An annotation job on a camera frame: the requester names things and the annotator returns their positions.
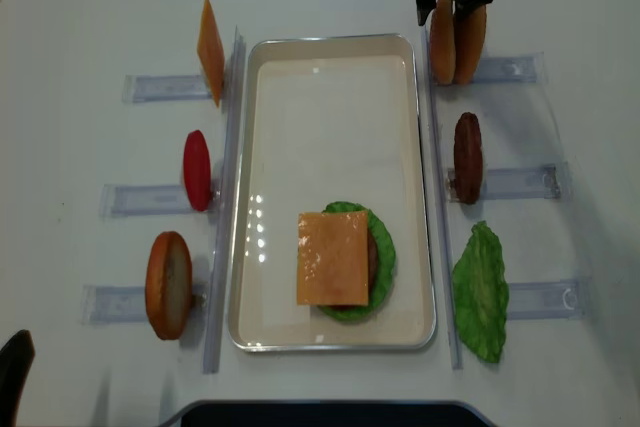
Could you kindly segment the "black robot base front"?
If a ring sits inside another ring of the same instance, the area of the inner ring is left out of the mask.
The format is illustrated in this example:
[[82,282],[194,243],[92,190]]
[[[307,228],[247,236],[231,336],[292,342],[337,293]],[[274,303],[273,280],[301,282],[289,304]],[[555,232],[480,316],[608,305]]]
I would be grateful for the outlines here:
[[190,407],[172,426],[492,426],[456,402],[234,401]]

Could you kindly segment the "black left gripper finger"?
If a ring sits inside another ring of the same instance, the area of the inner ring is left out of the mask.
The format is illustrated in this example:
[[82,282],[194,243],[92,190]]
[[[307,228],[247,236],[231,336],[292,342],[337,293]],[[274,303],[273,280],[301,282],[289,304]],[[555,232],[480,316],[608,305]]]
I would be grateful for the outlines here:
[[0,353],[0,417],[2,426],[15,426],[20,398],[35,348],[28,330],[16,332]]

